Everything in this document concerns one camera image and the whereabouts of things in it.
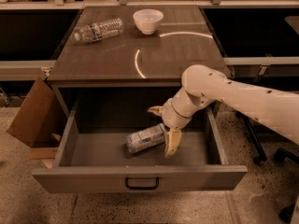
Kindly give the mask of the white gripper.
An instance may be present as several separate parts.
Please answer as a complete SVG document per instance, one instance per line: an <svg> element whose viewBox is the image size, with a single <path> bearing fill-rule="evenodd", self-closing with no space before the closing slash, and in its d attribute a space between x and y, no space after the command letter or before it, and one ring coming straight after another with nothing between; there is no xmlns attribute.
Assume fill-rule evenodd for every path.
<svg viewBox="0 0 299 224"><path fill-rule="evenodd" d="M182 136L181 129L187 126L197 111L212 103L214 103L213 99L191 95L181 88L163 106L156 105L148 108L149 113L162 117L164 125L170 129L164 136L164 155L167 158L174 156L178 149Z"/></svg>

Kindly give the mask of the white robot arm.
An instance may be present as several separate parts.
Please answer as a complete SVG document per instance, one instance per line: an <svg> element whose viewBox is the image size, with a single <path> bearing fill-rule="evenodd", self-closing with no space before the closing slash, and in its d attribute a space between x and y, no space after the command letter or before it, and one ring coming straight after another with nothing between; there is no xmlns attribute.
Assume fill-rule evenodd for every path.
<svg viewBox="0 0 299 224"><path fill-rule="evenodd" d="M197 64L183 72L181 89L174 97L149 109L169 128L165 135L167 158L176 153L181 130L192 116L215 101L299 144L298 94L233 81L217 70Z"/></svg>

